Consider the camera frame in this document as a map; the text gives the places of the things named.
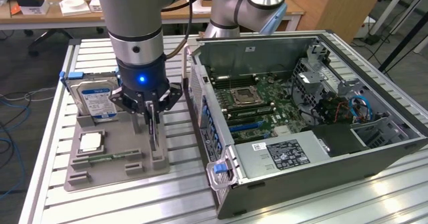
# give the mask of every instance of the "blue latch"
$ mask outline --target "blue latch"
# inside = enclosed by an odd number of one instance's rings
[[[65,72],[64,71],[60,71],[60,73],[59,73],[59,81],[63,83],[67,91],[69,92],[68,87],[67,87],[67,83],[65,83]]]
[[[83,79],[83,75],[84,75],[83,72],[69,72],[68,79],[69,80],[80,80],[80,79]]]
[[[214,169],[215,174],[219,174],[219,173],[228,171],[227,165],[224,163],[216,164],[212,169]]]

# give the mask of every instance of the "blue hard drive label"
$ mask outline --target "blue hard drive label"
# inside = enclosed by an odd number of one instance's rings
[[[116,115],[115,104],[108,99],[109,94],[108,88],[81,91],[85,106],[93,118],[104,119]]]

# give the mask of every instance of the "power supply label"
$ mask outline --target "power supply label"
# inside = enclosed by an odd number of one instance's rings
[[[273,157],[271,159],[275,163],[275,167],[279,170],[310,163],[297,140],[289,140],[267,145],[266,147],[269,154]]]

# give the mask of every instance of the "wooden cabinet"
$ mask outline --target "wooden cabinet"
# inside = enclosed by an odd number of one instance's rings
[[[333,30],[350,42],[377,0],[293,0],[305,10],[297,30]]]

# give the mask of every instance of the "cpu socket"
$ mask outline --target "cpu socket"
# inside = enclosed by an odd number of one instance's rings
[[[250,106],[263,102],[254,86],[237,88],[230,90],[234,106]]]

